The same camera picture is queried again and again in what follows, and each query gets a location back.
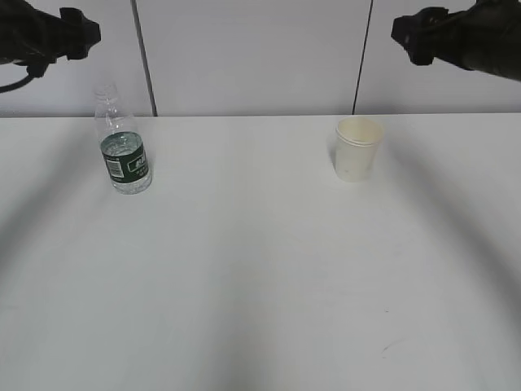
paper cup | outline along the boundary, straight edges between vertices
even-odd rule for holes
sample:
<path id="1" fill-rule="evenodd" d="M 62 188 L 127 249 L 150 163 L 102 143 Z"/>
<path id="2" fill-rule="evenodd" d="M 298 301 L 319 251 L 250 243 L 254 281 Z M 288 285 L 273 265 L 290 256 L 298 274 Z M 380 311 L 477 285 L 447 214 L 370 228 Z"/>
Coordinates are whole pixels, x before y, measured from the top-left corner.
<path id="1" fill-rule="evenodd" d="M 363 116 L 351 116 L 339 122 L 336 135 L 336 174 L 346 182 L 367 179 L 383 139 L 383 127 Z"/>

plastic water bottle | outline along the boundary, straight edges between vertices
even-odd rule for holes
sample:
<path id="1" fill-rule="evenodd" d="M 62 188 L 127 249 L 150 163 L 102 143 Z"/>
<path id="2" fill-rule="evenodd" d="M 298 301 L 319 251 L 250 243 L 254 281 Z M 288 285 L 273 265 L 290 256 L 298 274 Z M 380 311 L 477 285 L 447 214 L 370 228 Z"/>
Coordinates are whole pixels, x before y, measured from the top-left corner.
<path id="1" fill-rule="evenodd" d="M 136 120 L 114 84 L 97 86 L 94 93 L 99 146 L 112 185 L 121 194 L 138 194 L 150 186 L 152 172 Z"/>

green bottle label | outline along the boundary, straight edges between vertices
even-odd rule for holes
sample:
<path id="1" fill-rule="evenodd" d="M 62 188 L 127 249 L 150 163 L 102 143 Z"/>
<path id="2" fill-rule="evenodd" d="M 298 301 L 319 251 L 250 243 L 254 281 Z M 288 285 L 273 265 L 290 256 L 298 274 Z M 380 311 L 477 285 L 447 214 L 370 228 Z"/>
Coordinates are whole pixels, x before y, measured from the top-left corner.
<path id="1" fill-rule="evenodd" d="M 134 152 L 123 156 L 103 153 L 111 180 L 118 183 L 132 183 L 148 174 L 148 161 L 143 144 Z"/>

white table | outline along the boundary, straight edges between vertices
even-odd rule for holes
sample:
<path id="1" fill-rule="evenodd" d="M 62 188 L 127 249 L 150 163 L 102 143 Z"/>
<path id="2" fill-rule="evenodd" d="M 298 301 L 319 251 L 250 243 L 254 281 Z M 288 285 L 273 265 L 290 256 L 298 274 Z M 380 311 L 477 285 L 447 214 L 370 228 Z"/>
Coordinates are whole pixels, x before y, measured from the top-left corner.
<path id="1" fill-rule="evenodd" d="M 521 115 L 140 120 L 141 195 L 91 119 L 1 120 L 0 390 L 521 389 Z"/>

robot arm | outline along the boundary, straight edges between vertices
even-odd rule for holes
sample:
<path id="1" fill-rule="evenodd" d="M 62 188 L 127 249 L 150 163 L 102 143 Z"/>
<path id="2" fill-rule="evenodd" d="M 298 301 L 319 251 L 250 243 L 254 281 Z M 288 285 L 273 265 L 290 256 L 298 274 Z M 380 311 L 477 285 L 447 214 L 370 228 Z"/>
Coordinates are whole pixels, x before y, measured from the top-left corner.
<path id="1" fill-rule="evenodd" d="M 0 0 L 0 64 L 27 67 L 24 79 L 0 87 L 0 93 L 16 90 L 42 77 L 59 57 L 84 59 L 101 41 L 99 25 L 76 8 L 60 8 L 52 16 L 31 7 L 25 0 Z"/>
<path id="2" fill-rule="evenodd" d="M 449 14 L 429 7 L 394 20 L 392 38 L 416 65 L 441 59 L 459 68 L 521 81 L 521 4 L 478 0 L 467 11 Z"/>

